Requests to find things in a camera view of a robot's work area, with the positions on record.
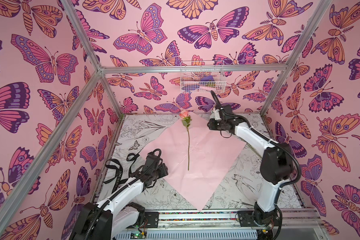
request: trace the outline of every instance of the wire basket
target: wire basket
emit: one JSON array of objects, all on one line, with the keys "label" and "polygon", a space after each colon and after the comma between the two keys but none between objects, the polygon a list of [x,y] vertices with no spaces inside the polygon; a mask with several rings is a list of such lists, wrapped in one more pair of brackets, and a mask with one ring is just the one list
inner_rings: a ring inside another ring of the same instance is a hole
[{"label": "wire basket", "polygon": [[182,61],[180,67],[180,92],[181,93],[208,93],[216,94],[225,90],[225,74],[223,65],[199,65],[200,61]]}]

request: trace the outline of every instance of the green stem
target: green stem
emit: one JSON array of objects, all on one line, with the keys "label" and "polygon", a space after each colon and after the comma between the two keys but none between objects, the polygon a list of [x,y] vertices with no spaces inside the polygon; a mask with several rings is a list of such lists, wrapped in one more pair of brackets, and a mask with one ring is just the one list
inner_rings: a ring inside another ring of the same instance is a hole
[{"label": "green stem", "polygon": [[187,132],[188,132],[188,171],[189,171],[189,145],[190,145],[190,138],[189,138],[189,130],[187,127]]}]

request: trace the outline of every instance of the pink wrapping paper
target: pink wrapping paper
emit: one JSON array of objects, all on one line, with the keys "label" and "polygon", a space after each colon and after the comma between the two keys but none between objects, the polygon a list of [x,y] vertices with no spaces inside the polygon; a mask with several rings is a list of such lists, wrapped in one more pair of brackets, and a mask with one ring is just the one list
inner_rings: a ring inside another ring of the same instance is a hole
[{"label": "pink wrapping paper", "polygon": [[140,152],[145,157],[156,148],[168,167],[164,179],[197,210],[201,211],[245,146],[237,137],[223,138],[211,131],[208,121],[190,113],[190,168],[188,134],[181,119],[167,128]]}]

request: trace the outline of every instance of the pink rose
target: pink rose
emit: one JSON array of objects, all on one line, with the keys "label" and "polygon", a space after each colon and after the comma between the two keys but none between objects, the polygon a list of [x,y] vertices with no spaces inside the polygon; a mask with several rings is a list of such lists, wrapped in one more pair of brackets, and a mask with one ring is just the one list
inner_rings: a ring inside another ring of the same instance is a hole
[{"label": "pink rose", "polygon": [[180,116],[182,119],[188,117],[188,111],[187,111],[187,110],[181,111],[181,113],[179,114],[179,116]]}]

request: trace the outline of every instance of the metal beam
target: metal beam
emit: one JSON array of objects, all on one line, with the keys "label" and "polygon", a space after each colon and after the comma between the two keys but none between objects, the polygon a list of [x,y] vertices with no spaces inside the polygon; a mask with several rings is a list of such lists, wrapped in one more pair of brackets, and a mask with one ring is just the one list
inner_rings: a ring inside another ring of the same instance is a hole
[{"label": "metal beam", "polygon": [[307,42],[311,38],[313,32],[316,30],[317,26],[320,23],[321,18],[324,16],[325,12],[327,11],[329,5],[331,4],[332,0],[321,0],[313,12],[312,16],[310,17],[307,26],[305,27],[304,31],[299,37],[298,42],[296,43],[291,55],[289,55],[287,61],[287,69],[281,72],[278,79],[276,80],[271,92],[269,93],[263,107],[261,108],[260,115],[264,116],[267,112],[269,106],[273,102],[273,99],[276,97],[277,93],[281,89],[281,86],[289,76],[289,72],[292,70],[293,65],[298,60],[301,52],[303,51],[304,47],[307,45]]},{"label": "metal beam", "polygon": [[100,80],[100,81],[101,81],[101,83],[102,83],[103,86],[104,86],[104,89],[105,89],[105,91],[106,91],[106,93],[107,93],[107,95],[108,95],[108,98],[109,98],[110,102],[112,103],[113,108],[115,109],[117,115],[118,115],[119,118],[121,119],[121,114],[122,114],[122,113],[121,113],[121,111],[120,111],[119,103],[117,102],[116,97],[115,97],[115,95],[113,94],[113,91],[112,91],[112,89],[110,88],[109,83],[108,83],[108,81],[107,81],[107,79],[106,79],[106,77],[105,77],[104,74],[101,74],[101,80]]},{"label": "metal beam", "polygon": [[[218,65],[203,65],[203,66],[187,66],[187,71],[209,71],[215,70]],[[102,68],[102,74],[113,74],[113,73],[178,73],[180,72],[181,66],[164,66],[164,67],[112,67],[112,68]],[[224,65],[224,71],[263,71],[263,70],[286,70],[287,64],[248,64],[248,65]]]},{"label": "metal beam", "polygon": [[19,180],[11,194],[5,199],[3,205],[0,207],[0,237],[23,203],[23,200],[26,198],[29,190],[32,188],[32,185],[43,171],[44,166],[48,162],[48,159],[52,155],[53,151],[56,149],[61,139],[65,136],[65,133],[68,131],[72,121],[86,102],[87,97],[95,87],[99,78],[99,71],[92,75],[88,83],[81,90],[75,102],[72,104],[69,111],[53,130],[52,134],[48,138],[48,141],[33,159],[31,165],[24,173],[24,176]]},{"label": "metal beam", "polygon": [[89,42],[89,39],[87,37],[86,32],[84,31],[83,26],[81,25],[81,21],[76,14],[76,9],[73,6],[72,1],[61,0],[61,3],[65,9],[65,13],[67,14],[69,20],[71,21],[73,28],[76,31],[77,36],[79,37],[81,45],[83,46],[89,60],[91,61],[93,68],[95,69],[95,71],[99,70],[101,68],[101,64],[97,60],[95,51],[93,50],[91,43]]}]

